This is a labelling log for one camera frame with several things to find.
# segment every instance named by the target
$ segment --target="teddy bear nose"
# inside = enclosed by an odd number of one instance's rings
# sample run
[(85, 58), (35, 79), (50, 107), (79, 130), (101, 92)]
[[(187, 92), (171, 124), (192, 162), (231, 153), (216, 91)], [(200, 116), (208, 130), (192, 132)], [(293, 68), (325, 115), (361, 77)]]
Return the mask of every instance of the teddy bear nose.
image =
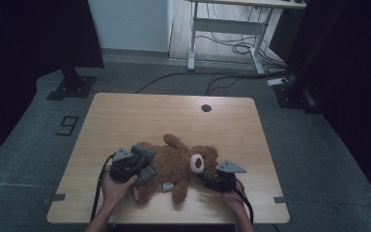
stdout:
[(203, 157), (200, 154), (194, 154), (191, 156), (189, 160), (189, 167), (191, 168), (191, 171), (194, 173), (201, 173), (206, 168), (204, 167), (204, 160)]

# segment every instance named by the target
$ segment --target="teddy bear leg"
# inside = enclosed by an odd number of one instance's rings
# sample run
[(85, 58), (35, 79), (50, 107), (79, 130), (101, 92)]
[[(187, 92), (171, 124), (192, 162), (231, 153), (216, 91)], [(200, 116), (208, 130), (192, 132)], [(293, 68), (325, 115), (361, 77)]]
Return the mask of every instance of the teddy bear leg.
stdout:
[(175, 147), (185, 153), (188, 151), (187, 146), (175, 135), (167, 133), (162, 138), (168, 146)]
[(180, 181), (174, 185), (172, 197), (174, 203), (182, 203), (186, 199), (186, 193), (188, 189), (187, 181)]
[(143, 186), (133, 188), (134, 197), (140, 205), (146, 204), (152, 197), (157, 185), (154, 182), (149, 182)]

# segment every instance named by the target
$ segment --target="gray carpet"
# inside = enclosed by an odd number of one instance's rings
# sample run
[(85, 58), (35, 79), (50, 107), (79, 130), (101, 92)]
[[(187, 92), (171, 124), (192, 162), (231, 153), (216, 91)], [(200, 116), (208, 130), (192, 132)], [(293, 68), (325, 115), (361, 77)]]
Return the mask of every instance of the gray carpet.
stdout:
[[(105, 63), (105, 70), (79, 69), (95, 75), (88, 99), (47, 101), (63, 76), (53, 72), (38, 80), (38, 93), (0, 148), (0, 231), (82, 231), (82, 224), (50, 224), (46, 214), (95, 93), (134, 93), (155, 78), (186, 73), (182, 66)], [(199, 73), (227, 72), (199, 68)], [(176, 75), (148, 86), (143, 94), (204, 95), (210, 75)], [(286, 231), (371, 231), (371, 186), (352, 155), (322, 115), (284, 109), (267, 79), (240, 80), (213, 91), (214, 96), (255, 100), (270, 145), (291, 220)], [(216, 84), (226, 86), (232, 80)], [(71, 136), (59, 136), (65, 116), (77, 116)], [(256, 231), (275, 231), (255, 224)]]

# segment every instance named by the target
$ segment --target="white wall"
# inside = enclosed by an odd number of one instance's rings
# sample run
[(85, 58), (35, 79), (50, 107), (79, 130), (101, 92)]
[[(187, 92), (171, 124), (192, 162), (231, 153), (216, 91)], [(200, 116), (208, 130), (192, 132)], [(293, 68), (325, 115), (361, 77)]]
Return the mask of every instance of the white wall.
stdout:
[(101, 48), (167, 52), (173, 0), (89, 0)]

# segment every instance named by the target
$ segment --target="wooden tabletop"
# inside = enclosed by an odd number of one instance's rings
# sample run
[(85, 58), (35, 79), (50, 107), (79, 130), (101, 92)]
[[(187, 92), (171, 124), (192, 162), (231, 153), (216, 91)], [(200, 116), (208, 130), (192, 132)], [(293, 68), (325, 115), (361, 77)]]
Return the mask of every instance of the wooden tabletop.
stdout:
[[(212, 108), (204, 112), (201, 107)], [(120, 147), (139, 141), (165, 145), (166, 133), (177, 135), (188, 147), (214, 145), (218, 162), (230, 160), (247, 170), (237, 174), (245, 185), (255, 223), (289, 220), (270, 150), (253, 99), (133, 94), (97, 94), (77, 138), (57, 194), (47, 215), (52, 223), (90, 221), (97, 178), (104, 161)], [(190, 186), (183, 204), (175, 205), (171, 193), (157, 192), (139, 206), (132, 192), (110, 223), (234, 223), (235, 219), (216, 192)]]
[(296, 3), (294, 0), (289, 2), (282, 0), (186, 0), (189, 2), (198, 3), (215, 3), (215, 4), (229, 4), (229, 5), (244, 5), (244, 6), (257, 6), (257, 7), (270, 7), (270, 8), (283, 8), (283, 9), (304, 9), (306, 4), (302, 1)]

